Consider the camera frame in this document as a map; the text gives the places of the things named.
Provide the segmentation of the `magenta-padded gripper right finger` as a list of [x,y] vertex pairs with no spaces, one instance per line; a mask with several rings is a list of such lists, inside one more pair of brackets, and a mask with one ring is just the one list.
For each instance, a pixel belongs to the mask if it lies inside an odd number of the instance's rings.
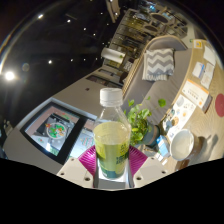
[[133,146],[129,147],[128,162],[128,178],[131,188],[143,187],[169,174],[169,171],[156,157],[147,157]]

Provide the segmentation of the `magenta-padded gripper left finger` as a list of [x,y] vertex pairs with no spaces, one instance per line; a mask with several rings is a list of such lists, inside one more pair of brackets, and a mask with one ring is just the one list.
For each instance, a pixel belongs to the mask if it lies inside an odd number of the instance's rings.
[[69,158],[57,175],[84,188],[94,186],[94,176],[97,170],[97,156],[92,146],[78,158]]

